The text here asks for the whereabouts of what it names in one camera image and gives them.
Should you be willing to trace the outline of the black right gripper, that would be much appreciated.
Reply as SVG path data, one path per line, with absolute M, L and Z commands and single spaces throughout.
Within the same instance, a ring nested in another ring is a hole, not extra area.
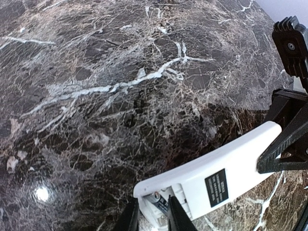
M 257 161 L 260 174 L 308 168 L 308 95 L 280 89 L 272 94 L 265 121 L 281 126 L 281 134 Z

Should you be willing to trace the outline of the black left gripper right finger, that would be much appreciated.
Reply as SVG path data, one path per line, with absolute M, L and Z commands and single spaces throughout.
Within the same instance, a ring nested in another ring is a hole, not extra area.
M 175 196 L 168 198 L 167 218 L 169 231 L 197 231 Z

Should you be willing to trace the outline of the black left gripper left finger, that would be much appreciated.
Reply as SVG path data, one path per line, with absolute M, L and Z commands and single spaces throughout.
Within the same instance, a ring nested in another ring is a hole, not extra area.
M 140 209 L 137 198 L 131 198 L 115 225 L 115 231 L 139 231 Z

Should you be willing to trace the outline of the white and red remote control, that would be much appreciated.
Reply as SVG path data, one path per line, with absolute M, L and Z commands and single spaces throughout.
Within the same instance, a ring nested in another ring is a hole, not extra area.
M 145 218 L 159 231 L 167 230 L 163 212 L 148 198 L 175 196 L 190 220 L 232 202 L 271 173 L 257 172 L 257 160 L 281 133 L 280 125 L 265 122 L 241 137 L 184 165 L 137 183 L 133 196 Z

